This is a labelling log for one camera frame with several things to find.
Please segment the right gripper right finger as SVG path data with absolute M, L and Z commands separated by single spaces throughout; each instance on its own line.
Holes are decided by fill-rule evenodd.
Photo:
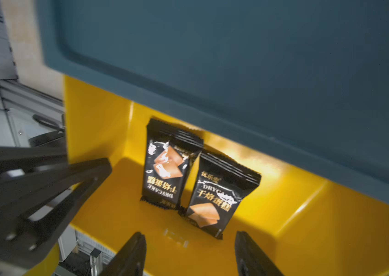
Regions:
M 236 233 L 235 255 L 240 276 L 283 276 L 247 232 Z

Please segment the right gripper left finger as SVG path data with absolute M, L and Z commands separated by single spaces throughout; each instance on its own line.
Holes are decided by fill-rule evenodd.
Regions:
M 146 238 L 134 233 L 100 276 L 142 276 L 146 261 Z

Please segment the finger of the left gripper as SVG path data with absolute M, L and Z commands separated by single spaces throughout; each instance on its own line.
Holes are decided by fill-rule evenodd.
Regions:
M 0 179 L 0 263 L 31 269 L 43 261 L 111 172 L 101 158 Z
M 40 166 L 67 162 L 68 155 L 65 148 L 0 147 L 0 176 L 11 170 L 30 171 Z

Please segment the yellow top drawer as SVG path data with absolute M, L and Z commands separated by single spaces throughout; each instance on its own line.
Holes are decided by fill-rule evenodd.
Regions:
M 150 118 L 188 123 L 72 77 L 63 91 L 69 161 L 112 165 L 72 226 L 112 251 L 141 232 L 147 273 L 235 276 L 235 237 L 245 231 L 286 276 L 389 275 L 389 205 L 192 126 L 208 146 L 262 176 L 217 240 L 140 200 Z

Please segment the black cookie packet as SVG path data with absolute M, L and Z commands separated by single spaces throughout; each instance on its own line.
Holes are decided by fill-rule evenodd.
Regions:
M 150 119 L 141 200 L 179 210 L 188 176 L 203 147 L 204 141 L 193 132 Z
M 179 212 L 191 225 L 222 240 L 240 203 L 259 187 L 262 176 L 233 159 L 203 150 L 188 207 Z

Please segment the teal drawer cabinet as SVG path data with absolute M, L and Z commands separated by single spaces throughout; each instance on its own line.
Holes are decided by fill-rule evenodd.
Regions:
M 37 1 L 45 63 L 389 204 L 389 1 Z

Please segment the aluminium mounting rail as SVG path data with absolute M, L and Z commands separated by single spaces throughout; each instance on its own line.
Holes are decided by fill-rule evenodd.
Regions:
M 0 80 L 0 96 L 6 110 L 9 125 L 18 147 L 66 148 L 63 128 L 64 108 L 60 100 L 51 98 L 41 92 L 17 82 L 17 80 Z M 30 216 L 37 221 L 48 215 L 70 193 L 68 188 L 45 206 Z M 71 253 L 78 253 L 76 230 L 68 226 L 57 241 L 58 265 Z

